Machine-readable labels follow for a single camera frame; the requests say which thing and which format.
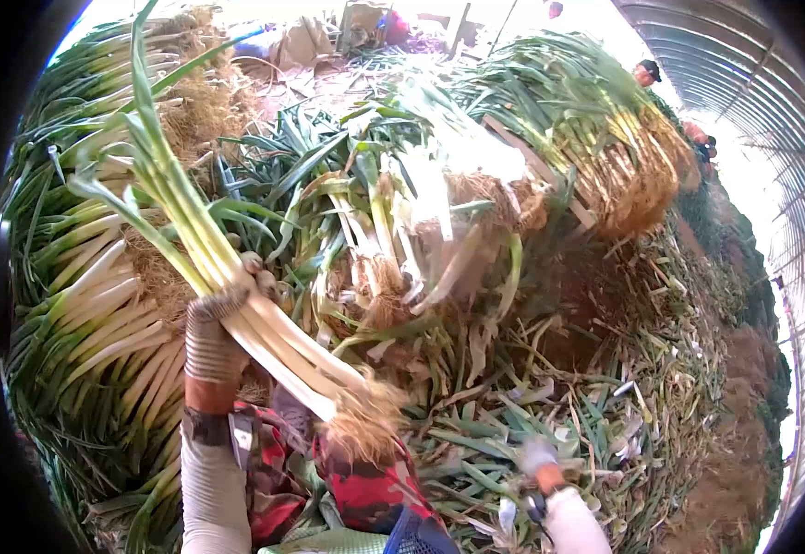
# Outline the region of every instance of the sleeve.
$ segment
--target sleeve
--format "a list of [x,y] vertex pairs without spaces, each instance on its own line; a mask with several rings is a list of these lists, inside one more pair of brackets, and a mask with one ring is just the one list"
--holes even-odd
[[227,446],[191,440],[181,426],[182,554],[251,554],[245,473]]
[[602,527],[574,488],[564,488],[548,499],[544,528],[557,554],[611,554]]

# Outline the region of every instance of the wooden board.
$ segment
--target wooden board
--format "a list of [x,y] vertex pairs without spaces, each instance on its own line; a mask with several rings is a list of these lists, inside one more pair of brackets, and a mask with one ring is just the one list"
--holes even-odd
[[[483,124],[491,127],[500,137],[503,139],[508,145],[513,146],[517,150],[522,152],[522,155],[526,157],[526,163],[529,165],[530,168],[534,172],[536,172],[541,179],[546,181],[547,183],[554,183],[556,178],[553,175],[551,169],[547,166],[541,157],[534,153],[534,150],[530,148],[526,141],[520,139],[519,137],[513,135],[507,130],[507,127],[501,125],[501,122],[492,117],[491,115],[483,115],[482,116]],[[581,201],[572,198],[572,202],[569,204],[569,209],[572,210],[572,213],[581,220],[581,225],[583,226],[582,231],[590,229],[594,225],[596,225],[596,217],[593,216]]]

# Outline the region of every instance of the worker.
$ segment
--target worker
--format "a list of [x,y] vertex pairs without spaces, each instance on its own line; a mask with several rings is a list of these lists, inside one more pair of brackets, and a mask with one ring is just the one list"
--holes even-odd
[[704,140],[695,139],[693,142],[700,152],[701,161],[709,164],[716,157],[716,138],[712,135],[705,135],[704,137]]
[[563,3],[551,2],[551,5],[548,6],[547,9],[547,16],[551,19],[555,19],[562,14],[563,14]]
[[[313,434],[309,410],[281,387],[275,389],[271,409],[235,403],[247,355],[219,319],[236,313],[248,294],[243,286],[231,285],[188,306],[182,554],[251,554],[253,548],[276,544],[302,516],[306,504],[302,487],[285,471],[287,456],[307,450]],[[245,429],[240,423],[245,421],[255,425]],[[390,535],[387,554],[402,550],[458,554],[420,490],[408,450],[398,444],[395,459],[378,465],[350,460],[343,448],[319,434],[312,437],[316,469],[337,504],[342,531]],[[547,496],[542,525],[558,554],[611,552],[578,491],[565,485],[548,440],[526,443],[518,463]],[[322,545],[321,537],[330,533],[308,537],[301,551],[330,552],[332,545],[343,546],[337,534]]]
[[653,60],[643,60],[636,64],[633,76],[641,87],[651,87],[654,83],[661,82],[661,70]]

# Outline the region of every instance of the metal arch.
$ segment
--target metal arch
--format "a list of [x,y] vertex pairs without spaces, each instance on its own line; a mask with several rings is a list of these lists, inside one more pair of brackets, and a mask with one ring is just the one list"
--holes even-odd
[[797,448],[775,532],[805,492],[805,76],[749,0],[612,0],[684,104],[730,120],[778,172],[769,266],[782,276],[794,346]]

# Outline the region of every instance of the stack of green onions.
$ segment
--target stack of green onions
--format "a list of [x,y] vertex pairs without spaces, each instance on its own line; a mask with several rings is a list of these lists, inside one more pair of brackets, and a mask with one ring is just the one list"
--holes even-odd
[[[231,283],[253,291],[242,310],[221,323],[233,338],[299,401],[324,422],[330,434],[348,439],[351,451],[376,459],[394,448],[394,392],[371,383],[300,330],[267,296],[256,290],[201,193],[171,152],[146,81],[143,22],[155,2],[138,16],[132,30],[132,83],[137,114],[117,114],[105,128],[127,129],[131,142],[93,151],[95,160],[79,166],[72,191],[98,199],[135,227],[198,295]],[[126,160],[137,179],[123,198],[97,178],[104,161]],[[180,238],[186,256],[142,214],[142,203],[158,205]]]
[[[182,63],[176,52],[186,34],[199,32],[194,18],[154,18],[137,31],[139,84],[159,96],[155,110],[179,105],[172,86],[232,44]],[[65,182],[77,156],[128,136],[108,122],[135,109],[131,38],[130,21],[111,23],[64,51],[43,72],[19,124],[2,199],[12,222],[16,305],[3,376],[9,407],[79,546],[90,548],[91,527],[81,525],[87,507],[119,497],[118,506],[92,514],[152,514],[129,537],[129,550],[138,551],[177,537],[181,321],[147,294],[120,216]],[[121,191],[133,180],[129,164],[108,156],[97,174]],[[163,217],[152,205],[140,216]],[[188,291],[177,295],[183,300]]]
[[[509,197],[543,213],[567,187],[534,181],[519,151],[414,79],[339,120],[292,106],[269,136],[234,142],[244,157],[235,175],[242,194],[297,225],[281,225],[281,248],[263,252],[283,274],[291,319],[353,365],[368,364],[352,347],[377,342],[370,360],[404,349],[406,371],[438,378],[414,360],[412,340],[437,327],[445,306],[470,298],[460,281],[478,281],[488,265],[502,273],[495,290],[478,295],[484,312],[464,338],[473,360],[466,381],[478,378],[519,287],[521,235],[547,221],[530,219],[526,203],[517,201],[517,211]],[[503,259],[479,260],[486,251]]]
[[659,223],[698,173],[690,147],[636,80],[588,37],[545,31],[456,69],[448,90],[468,114],[491,115],[560,173],[606,236]]

